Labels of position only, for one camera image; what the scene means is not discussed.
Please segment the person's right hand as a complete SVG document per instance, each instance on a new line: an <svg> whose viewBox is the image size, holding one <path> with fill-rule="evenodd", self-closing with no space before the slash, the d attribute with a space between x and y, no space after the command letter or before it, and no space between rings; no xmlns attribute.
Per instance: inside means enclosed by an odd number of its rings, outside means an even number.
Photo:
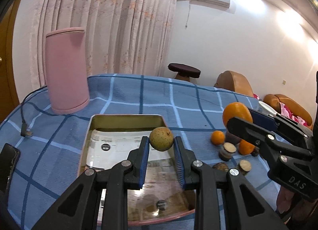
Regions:
<svg viewBox="0 0 318 230"><path fill-rule="evenodd" d="M276 199L276 209L280 214L287 212L292 205L292 199L294 197L294 192L289 191L283 186L280 187L277 199Z"/></svg>

